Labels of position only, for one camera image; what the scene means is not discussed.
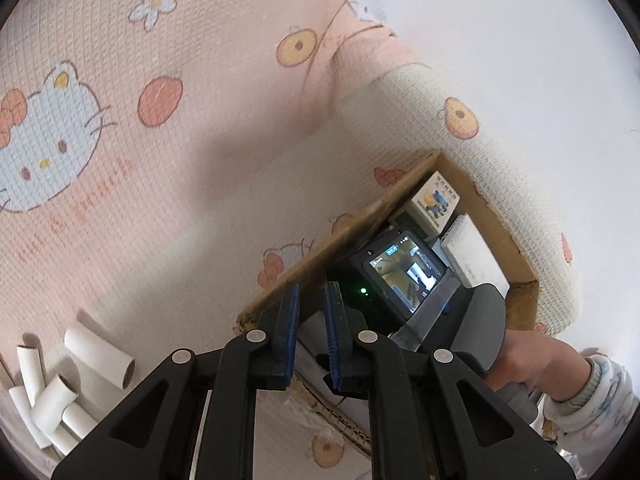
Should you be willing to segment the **patterned white sleeve forearm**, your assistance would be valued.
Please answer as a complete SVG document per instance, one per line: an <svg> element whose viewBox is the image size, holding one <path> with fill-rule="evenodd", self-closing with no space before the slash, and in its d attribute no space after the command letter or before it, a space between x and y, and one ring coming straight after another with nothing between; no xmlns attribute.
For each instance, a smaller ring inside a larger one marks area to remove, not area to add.
<svg viewBox="0 0 640 480"><path fill-rule="evenodd" d="M638 408L631 376L607 356L587 358L589 382L570 400L544 399L544 417L550 420L556 442L570 454L589 478L608 458Z"/></svg>

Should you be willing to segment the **right hand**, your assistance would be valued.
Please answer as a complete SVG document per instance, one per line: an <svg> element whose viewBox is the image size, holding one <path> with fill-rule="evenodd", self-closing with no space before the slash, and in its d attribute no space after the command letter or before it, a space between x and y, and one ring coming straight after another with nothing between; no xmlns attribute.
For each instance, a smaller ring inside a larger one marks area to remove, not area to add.
<svg viewBox="0 0 640 480"><path fill-rule="evenodd" d="M484 382L494 391L517 382L564 402L585 388L591 373L590 362L565 342L538 332L507 330Z"/></svg>

